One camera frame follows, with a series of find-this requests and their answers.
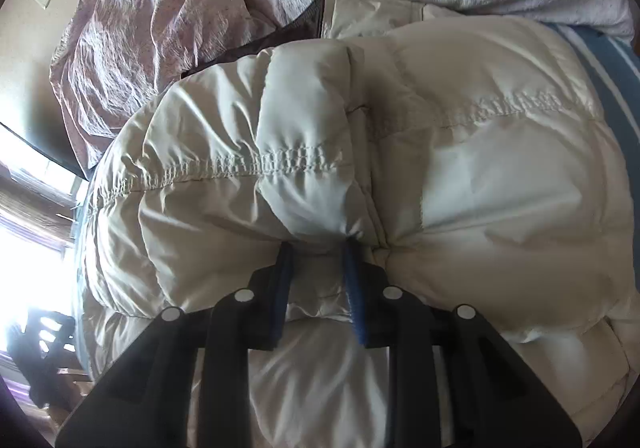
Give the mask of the dark chair by window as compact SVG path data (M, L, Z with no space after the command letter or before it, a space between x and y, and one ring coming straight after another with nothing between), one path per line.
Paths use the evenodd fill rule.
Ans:
M60 369L84 372L74 350L76 321L60 312L32 309L26 327L8 333L8 353L29 384L29 397L38 408L72 412L80 401L78 388Z

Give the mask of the pink crinkled pillow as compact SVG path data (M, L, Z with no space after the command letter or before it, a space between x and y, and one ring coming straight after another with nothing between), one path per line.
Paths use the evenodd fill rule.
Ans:
M81 171L184 72L272 29L244 0L79 0L49 78Z

